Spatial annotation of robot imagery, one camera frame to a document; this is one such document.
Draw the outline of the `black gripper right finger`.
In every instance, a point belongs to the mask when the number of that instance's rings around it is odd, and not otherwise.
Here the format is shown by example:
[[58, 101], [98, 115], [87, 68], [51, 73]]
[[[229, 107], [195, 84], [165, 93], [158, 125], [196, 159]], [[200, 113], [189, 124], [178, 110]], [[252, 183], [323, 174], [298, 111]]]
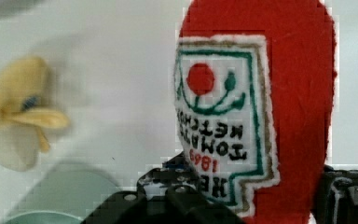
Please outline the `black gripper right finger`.
[[317, 224], [358, 224], [358, 170], [325, 165], [311, 213]]

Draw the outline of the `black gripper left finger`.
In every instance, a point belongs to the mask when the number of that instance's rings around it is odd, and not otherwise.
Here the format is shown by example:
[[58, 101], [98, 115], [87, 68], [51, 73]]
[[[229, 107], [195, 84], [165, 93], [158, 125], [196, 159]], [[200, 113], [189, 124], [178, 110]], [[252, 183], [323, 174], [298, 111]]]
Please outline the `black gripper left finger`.
[[109, 196], [80, 224], [245, 224], [197, 190], [199, 179], [180, 153], [141, 176], [136, 190]]

